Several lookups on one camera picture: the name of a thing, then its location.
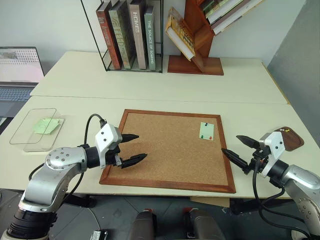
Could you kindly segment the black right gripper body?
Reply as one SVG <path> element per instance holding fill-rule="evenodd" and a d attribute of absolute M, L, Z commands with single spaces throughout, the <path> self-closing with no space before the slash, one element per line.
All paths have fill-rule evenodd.
<path fill-rule="evenodd" d="M 252 154 L 253 157 L 250 160 L 250 163 L 248 164 L 249 172 L 253 171 L 255 169 L 256 163 L 258 163 L 258 172 L 261 173 L 269 161 L 269 154 L 270 151 L 267 149 L 267 147 L 261 148 L 259 145 L 259 149 L 255 149 L 255 151 Z"/>

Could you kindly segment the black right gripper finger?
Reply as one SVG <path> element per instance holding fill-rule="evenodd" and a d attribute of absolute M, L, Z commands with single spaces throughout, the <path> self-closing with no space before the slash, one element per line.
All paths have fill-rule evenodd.
<path fill-rule="evenodd" d="M 244 145 L 248 146 L 249 148 L 252 149 L 259 149 L 260 148 L 260 143 L 249 137 L 249 136 L 245 136 L 245 135 L 237 135 L 236 136 Z"/>
<path fill-rule="evenodd" d="M 238 166 L 244 173 L 248 173 L 249 172 L 249 165 L 246 161 L 244 161 L 242 158 L 239 157 L 238 154 L 236 154 L 235 152 L 226 149 L 226 148 L 222 148 L 221 149 L 223 154 L 232 162 L 234 163 L 236 166 Z"/>

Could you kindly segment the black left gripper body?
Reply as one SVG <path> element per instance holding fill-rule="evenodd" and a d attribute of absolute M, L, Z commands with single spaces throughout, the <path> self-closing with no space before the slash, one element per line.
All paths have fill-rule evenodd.
<path fill-rule="evenodd" d="M 123 161 L 119 156 L 119 153 L 121 152 L 119 144 L 122 142 L 123 137 L 117 127 L 113 126 L 112 129 L 113 140 L 108 146 L 108 151 L 106 152 L 106 164 L 120 168 L 123 165 Z"/>

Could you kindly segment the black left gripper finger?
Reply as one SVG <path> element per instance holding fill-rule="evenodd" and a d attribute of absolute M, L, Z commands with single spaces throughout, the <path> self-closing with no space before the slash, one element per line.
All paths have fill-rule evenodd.
<path fill-rule="evenodd" d="M 130 141 L 132 141 L 132 140 L 134 140 L 134 139 L 139 138 L 138 135 L 136 135 L 136 134 L 131 134 L 131 133 L 130 133 L 130 134 L 122 134 L 121 137 L 122 137 L 121 143 L 130 142 Z"/>
<path fill-rule="evenodd" d="M 145 157 L 148 155 L 146 153 L 141 153 L 138 155 L 131 156 L 129 159 L 121 160 L 121 168 L 128 168 L 131 166 L 136 165 L 137 163 L 141 162 Z"/>

